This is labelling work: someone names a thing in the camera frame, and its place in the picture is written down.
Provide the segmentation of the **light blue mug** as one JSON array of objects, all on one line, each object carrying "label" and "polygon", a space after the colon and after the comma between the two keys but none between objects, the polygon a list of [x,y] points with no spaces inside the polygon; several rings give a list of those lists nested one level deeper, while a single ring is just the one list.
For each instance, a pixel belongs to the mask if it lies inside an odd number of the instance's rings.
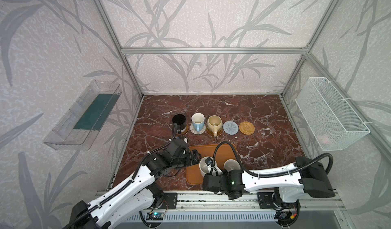
[{"label": "light blue mug", "polygon": [[191,116],[192,125],[200,131],[205,125],[205,116],[202,113],[195,113]]}]

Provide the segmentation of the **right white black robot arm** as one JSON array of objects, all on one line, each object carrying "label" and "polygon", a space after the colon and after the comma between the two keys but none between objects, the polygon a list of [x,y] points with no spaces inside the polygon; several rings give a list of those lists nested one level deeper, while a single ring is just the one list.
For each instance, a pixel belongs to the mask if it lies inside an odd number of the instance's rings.
[{"label": "right white black robot arm", "polygon": [[222,174],[216,176],[213,171],[210,171],[203,178],[202,188],[204,191],[222,192],[229,199],[236,199],[241,197],[243,193],[277,188],[284,203],[294,203],[303,194],[308,194],[312,198],[335,197],[335,192],[327,176],[334,162],[330,153],[320,154],[314,159],[296,157],[294,163],[283,167],[251,171],[241,162],[234,146],[229,141],[223,141],[217,145],[213,153],[212,169],[216,167],[214,162],[219,148],[223,145],[228,145],[232,149],[240,169],[223,171]]}]

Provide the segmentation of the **black mug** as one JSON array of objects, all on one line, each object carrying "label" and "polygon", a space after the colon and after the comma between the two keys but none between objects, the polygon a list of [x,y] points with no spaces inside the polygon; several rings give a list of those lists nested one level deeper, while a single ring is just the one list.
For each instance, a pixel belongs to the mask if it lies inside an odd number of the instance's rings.
[{"label": "black mug", "polygon": [[177,133],[181,134],[184,130],[186,130],[186,116],[183,114],[177,114],[173,116],[172,122],[177,124]]}]

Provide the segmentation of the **white lilac-handled mug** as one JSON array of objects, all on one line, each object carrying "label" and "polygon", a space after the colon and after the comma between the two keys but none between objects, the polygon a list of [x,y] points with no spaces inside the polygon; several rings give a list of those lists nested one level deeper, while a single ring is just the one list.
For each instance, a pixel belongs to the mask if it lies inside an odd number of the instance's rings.
[{"label": "white lilac-handled mug", "polygon": [[228,159],[225,163],[224,163],[224,169],[227,171],[227,172],[230,172],[230,171],[234,171],[234,170],[241,170],[241,166],[240,164],[234,160],[234,159]]}]

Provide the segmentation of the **tan rattan coaster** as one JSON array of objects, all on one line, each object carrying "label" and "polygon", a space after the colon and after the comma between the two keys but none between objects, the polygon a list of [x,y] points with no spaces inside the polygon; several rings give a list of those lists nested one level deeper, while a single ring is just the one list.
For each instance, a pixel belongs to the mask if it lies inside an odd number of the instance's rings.
[{"label": "tan rattan coaster", "polygon": [[251,122],[244,121],[239,124],[239,130],[245,135],[252,135],[255,133],[256,129]]}]

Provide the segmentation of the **beige mug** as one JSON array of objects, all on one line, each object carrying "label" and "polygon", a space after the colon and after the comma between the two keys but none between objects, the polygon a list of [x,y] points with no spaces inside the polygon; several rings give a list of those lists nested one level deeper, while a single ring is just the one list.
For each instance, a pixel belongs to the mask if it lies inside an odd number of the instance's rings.
[{"label": "beige mug", "polygon": [[216,130],[217,127],[223,127],[223,121],[219,116],[210,116],[208,118],[206,124],[207,124],[207,127],[209,127],[210,129],[212,127],[215,128],[214,135],[216,135],[216,133],[217,133],[217,130]]}]

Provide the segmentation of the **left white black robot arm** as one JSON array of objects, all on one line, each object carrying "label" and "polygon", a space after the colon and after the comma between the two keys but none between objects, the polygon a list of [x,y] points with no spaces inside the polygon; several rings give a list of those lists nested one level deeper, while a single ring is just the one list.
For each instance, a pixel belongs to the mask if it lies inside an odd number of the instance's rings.
[{"label": "left white black robot arm", "polygon": [[163,202],[164,192],[156,181],[171,170],[181,170],[200,162],[197,151],[190,151],[183,137],[173,136],[160,148],[149,151],[134,173],[104,195],[89,203],[80,201],[72,208],[67,229],[113,229],[129,216]]}]

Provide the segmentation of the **grey blue woven coaster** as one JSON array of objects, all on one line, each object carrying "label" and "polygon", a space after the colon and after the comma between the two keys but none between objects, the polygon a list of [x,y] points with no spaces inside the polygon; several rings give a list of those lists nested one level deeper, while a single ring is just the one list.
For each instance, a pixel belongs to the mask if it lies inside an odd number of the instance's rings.
[{"label": "grey blue woven coaster", "polygon": [[223,124],[223,130],[228,135],[235,135],[239,131],[239,126],[233,121],[227,121]]}]

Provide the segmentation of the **brown wooden coaster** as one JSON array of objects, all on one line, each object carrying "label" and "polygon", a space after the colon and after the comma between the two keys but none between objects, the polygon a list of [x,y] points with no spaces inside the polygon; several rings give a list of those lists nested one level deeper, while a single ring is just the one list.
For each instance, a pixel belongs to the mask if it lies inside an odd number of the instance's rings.
[{"label": "brown wooden coaster", "polygon": [[210,136],[213,136],[213,137],[218,137],[218,136],[220,136],[223,133],[223,128],[222,127],[217,127],[216,128],[216,130],[217,130],[216,135],[214,135],[214,130],[215,130],[214,127],[212,127],[211,129],[209,127],[206,128],[207,133]]},{"label": "brown wooden coaster", "polygon": [[186,127],[183,130],[178,130],[177,136],[178,135],[185,135],[189,131],[189,125],[186,125]]}]

